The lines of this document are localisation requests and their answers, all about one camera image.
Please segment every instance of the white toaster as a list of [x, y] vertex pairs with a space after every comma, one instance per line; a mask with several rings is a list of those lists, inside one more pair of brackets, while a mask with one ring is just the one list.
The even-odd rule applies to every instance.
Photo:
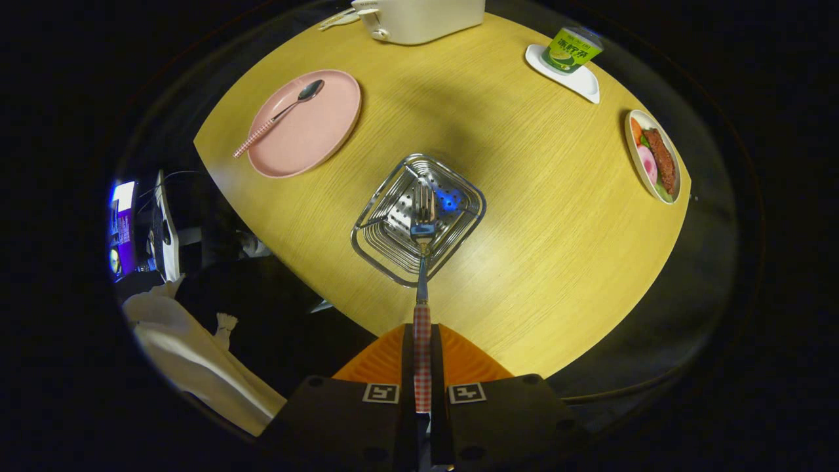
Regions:
[[483, 22], [485, 0], [355, 0], [374, 39], [419, 45]]

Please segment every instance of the food in bowl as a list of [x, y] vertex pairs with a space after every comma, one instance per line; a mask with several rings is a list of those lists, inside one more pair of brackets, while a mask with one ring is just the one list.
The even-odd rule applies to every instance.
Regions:
[[[630, 127], [638, 146], [638, 155], [644, 163], [649, 181], [653, 183], [655, 191], [661, 198], [668, 203], [672, 203], [676, 188], [675, 164], [673, 156], [664, 146], [659, 130], [656, 128], [642, 129], [635, 118], [630, 118]], [[649, 162], [650, 156], [654, 160], [653, 163]]]

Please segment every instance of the stainless steel drainer basket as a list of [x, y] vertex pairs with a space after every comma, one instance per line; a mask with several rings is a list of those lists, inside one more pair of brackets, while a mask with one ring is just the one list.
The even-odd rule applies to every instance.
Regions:
[[352, 247], [385, 275], [417, 286], [420, 251], [410, 237], [414, 186], [424, 179], [435, 192], [437, 234], [431, 243], [428, 280], [443, 267], [483, 219], [487, 199], [463, 176], [429, 155], [412, 154], [399, 162], [352, 228]]

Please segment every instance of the cable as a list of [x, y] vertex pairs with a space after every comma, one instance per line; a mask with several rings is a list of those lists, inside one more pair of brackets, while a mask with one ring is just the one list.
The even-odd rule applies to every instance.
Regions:
[[[138, 195], [138, 196], [137, 196], [137, 199], [139, 200], [139, 199], [140, 199], [140, 198], [142, 198], [143, 196], [148, 195], [148, 194], [149, 194], [149, 192], [154, 191], [154, 189], [156, 189], [156, 188], [157, 188], [157, 187], [159, 187], [159, 186], [162, 186], [162, 185], [164, 184], [164, 182], [166, 182], [166, 180], [167, 180], [167, 179], [169, 179], [171, 176], [176, 176], [176, 175], [178, 175], [178, 174], [204, 174], [204, 175], [207, 175], [207, 176], [208, 176], [208, 175], [210, 175], [210, 174], [208, 174], [207, 172], [204, 172], [203, 170], [178, 170], [178, 171], [176, 171], [176, 172], [172, 172], [171, 174], [169, 174], [169, 175], [167, 175], [166, 177], [164, 177], [164, 178], [163, 178], [163, 180], [162, 180], [162, 181], [160, 181], [160, 183], [159, 183], [159, 184], [157, 184], [156, 186], [153, 186], [152, 188], [150, 188], [150, 189], [148, 189], [147, 191], [144, 191], [143, 193], [141, 193], [140, 195]], [[154, 201], [154, 196], [149, 197], [149, 200], [148, 200], [147, 202], [145, 202], [145, 203], [144, 203], [144, 204], [140, 207], [140, 209], [139, 209], [139, 210], [137, 210], [135, 213], [136, 213], [136, 214], [140, 214], [140, 212], [142, 212], [142, 211], [143, 211], [143, 210], [144, 210], [144, 209], [145, 209], [145, 208], [146, 208], [146, 207], [147, 207], [147, 206], [148, 206], [151, 202], [153, 202], [153, 201]]]
[[160, 181], [160, 183], [158, 185], [153, 186], [152, 188], [150, 188], [147, 191], [144, 191], [143, 193], [138, 195], [137, 199], [139, 200], [140, 198], [143, 198], [143, 196], [147, 195], [150, 191], [154, 191], [155, 188], [157, 188], [159, 186], [162, 186], [163, 183], [166, 182], [166, 179], [170, 178], [171, 176], [176, 176], [178, 174], [207, 174], [207, 173], [204, 172], [203, 170], [178, 170], [177, 172], [172, 172], [171, 174], [164, 177], [163, 180]]
[[673, 369], [664, 372], [662, 375], [658, 377], [654, 377], [650, 380], [645, 380], [639, 384], [630, 385], [628, 387], [624, 387], [621, 389], [610, 390], [610, 391], [602, 391], [600, 393], [592, 393], [590, 395], [582, 395], [582, 396], [569, 396], [567, 398], [562, 398], [561, 400], [566, 405], [582, 405], [584, 403], [593, 403], [595, 401], [605, 401], [611, 400], [613, 398], [620, 398], [622, 396], [630, 396], [636, 393], [646, 391], [656, 387], [657, 385], [661, 385], [665, 381], [672, 378], [674, 375], [678, 374], [685, 368], [685, 364], [677, 365]]

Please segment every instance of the lettuce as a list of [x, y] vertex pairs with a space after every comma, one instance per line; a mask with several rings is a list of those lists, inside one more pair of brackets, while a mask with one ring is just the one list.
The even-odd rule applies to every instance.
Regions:
[[661, 177], [659, 177], [659, 179], [655, 182], [655, 191], [658, 192], [662, 198], [664, 198], [665, 202], [673, 202], [673, 196], [667, 193], [667, 191], [664, 189], [664, 186], [661, 185]]

